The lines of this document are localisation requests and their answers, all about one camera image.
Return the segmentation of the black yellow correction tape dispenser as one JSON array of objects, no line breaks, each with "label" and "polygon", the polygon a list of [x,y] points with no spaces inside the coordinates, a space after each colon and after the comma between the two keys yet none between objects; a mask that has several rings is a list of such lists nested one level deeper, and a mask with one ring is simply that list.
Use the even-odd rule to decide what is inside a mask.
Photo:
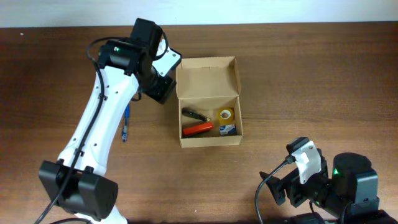
[{"label": "black yellow correction tape dispenser", "polygon": [[197,119],[204,122],[209,122],[211,119],[191,108],[182,108],[182,114],[188,118]]}]

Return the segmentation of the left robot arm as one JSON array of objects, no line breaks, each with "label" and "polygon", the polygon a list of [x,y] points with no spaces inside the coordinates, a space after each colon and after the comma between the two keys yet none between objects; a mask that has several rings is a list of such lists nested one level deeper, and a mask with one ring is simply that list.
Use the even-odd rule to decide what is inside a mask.
[{"label": "left robot arm", "polygon": [[176,81],[181,55],[169,47],[161,26],[137,19],[129,37],[103,37],[92,58],[96,79],[88,104],[55,162],[44,161],[39,179],[50,206],[74,221],[126,223],[116,206],[119,187],[106,178],[109,151],[127,106],[147,95],[164,104]]}]

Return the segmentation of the brown cardboard box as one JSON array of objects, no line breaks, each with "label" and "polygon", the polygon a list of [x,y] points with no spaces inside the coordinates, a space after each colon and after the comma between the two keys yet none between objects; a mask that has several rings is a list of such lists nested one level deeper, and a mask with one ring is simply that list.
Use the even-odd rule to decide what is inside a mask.
[{"label": "brown cardboard box", "polygon": [[[182,148],[238,145],[243,139],[240,93],[241,81],[236,57],[185,58],[176,69],[179,118],[179,140]],[[221,108],[234,110],[237,135],[221,136],[218,112]],[[189,138],[182,130],[198,125],[200,120],[182,114],[182,108],[191,108],[211,119],[211,131]]]}]

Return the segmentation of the white blue staples box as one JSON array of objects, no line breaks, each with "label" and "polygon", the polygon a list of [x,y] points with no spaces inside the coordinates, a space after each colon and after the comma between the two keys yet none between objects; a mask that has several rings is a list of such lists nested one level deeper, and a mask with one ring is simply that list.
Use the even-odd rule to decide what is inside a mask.
[{"label": "white blue staples box", "polygon": [[237,129],[235,124],[226,124],[219,127],[221,136],[233,136],[237,135]]}]

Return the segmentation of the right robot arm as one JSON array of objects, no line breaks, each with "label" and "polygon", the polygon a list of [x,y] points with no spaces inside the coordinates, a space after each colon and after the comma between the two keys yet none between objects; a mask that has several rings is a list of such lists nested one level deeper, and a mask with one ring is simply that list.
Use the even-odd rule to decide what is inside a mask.
[{"label": "right robot arm", "polygon": [[290,162],[289,157],[270,174],[260,172],[262,182],[254,196],[257,216],[261,217],[259,193],[266,185],[278,205],[289,200],[297,208],[307,201],[311,209],[316,206],[326,211],[338,223],[380,223],[384,214],[379,209],[378,175],[371,161],[352,152],[338,154],[333,159],[332,176],[328,175],[326,159],[321,156],[320,161],[320,172],[304,183],[297,168],[281,179],[274,176]]}]

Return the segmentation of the blue ballpoint pen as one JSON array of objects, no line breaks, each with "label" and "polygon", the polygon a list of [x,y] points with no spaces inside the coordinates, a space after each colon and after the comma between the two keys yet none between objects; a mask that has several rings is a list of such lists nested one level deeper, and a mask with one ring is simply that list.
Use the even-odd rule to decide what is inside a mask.
[{"label": "blue ballpoint pen", "polygon": [[129,125],[129,113],[130,113],[130,105],[126,106],[125,112],[124,112],[124,126],[122,130],[122,141],[126,142],[127,141],[127,132],[128,132],[128,125]]}]

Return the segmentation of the yellow adhesive tape roll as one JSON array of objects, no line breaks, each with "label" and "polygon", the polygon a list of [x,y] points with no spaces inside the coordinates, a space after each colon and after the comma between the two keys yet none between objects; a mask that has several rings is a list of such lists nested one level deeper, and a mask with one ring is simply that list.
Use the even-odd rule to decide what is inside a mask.
[{"label": "yellow adhesive tape roll", "polygon": [[234,123],[234,110],[232,108],[221,108],[218,112],[218,121],[221,126]]}]

